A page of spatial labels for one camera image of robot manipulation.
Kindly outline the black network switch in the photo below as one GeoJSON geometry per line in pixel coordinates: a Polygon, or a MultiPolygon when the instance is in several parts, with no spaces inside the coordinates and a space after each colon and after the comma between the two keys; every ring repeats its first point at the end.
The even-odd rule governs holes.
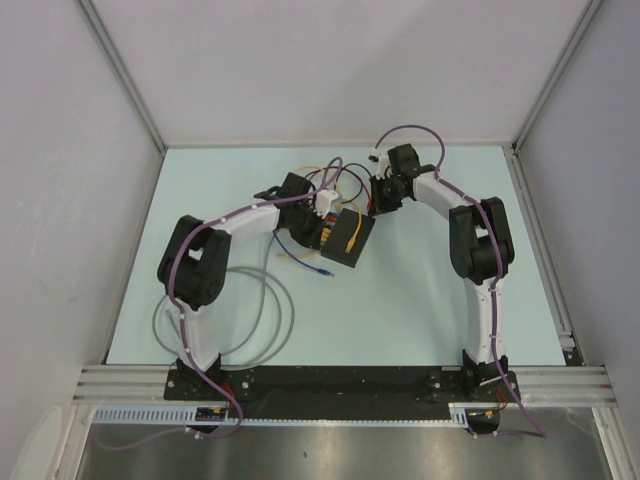
{"type": "Polygon", "coordinates": [[[341,265],[355,268],[375,225],[371,216],[344,209],[320,249],[321,256],[341,265]]]}

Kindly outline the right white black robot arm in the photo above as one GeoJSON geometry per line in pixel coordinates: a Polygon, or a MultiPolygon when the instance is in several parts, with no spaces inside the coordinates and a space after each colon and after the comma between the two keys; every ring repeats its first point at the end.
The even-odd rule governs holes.
{"type": "Polygon", "coordinates": [[[385,153],[375,149],[370,177],[373,216],[390,213],[410,198],[448,221],[449,258],[463,280],[467,300],[467,337],[462,350],[461,388],[473,401],[484,401],[506,378],[508,359],[501,335],[504,277],[515,248],[501,199],[477,200],[446,180],[435,165],[422,165],[414,147],[400,145],[385,153]]]}

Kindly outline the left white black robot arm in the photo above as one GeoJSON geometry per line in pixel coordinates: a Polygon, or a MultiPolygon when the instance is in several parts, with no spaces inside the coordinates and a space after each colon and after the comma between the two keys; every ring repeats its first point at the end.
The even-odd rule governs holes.
{"type": "Polygon", "coordinates": [[[188,367],[186,387],[197,398],[214,397],[221,387],[223,359],[249,343],[258,330],[266,296],[282,309],[273,289],[275,279],[268,272],[268,260],[259,268],[228,265],[232,247],[256,236],[286,229],[301,246],[319,250],[325,227],[339,193],[326,179],[316,187],[311,181],[289,173],[282,185],[254,196],[254,201],[217,219],[204,221],[191,215],[181,217],[173,230],[157,270],[178,316],[171,321],[181,347],[174,352],[178,365],[188,367]],[[250,330],[231,348],[220,349],[214,332],[201,318],[200,310],[213,304],[222,292],[226,275],[238,273],[260,283],[257,313],[250,330]]]}

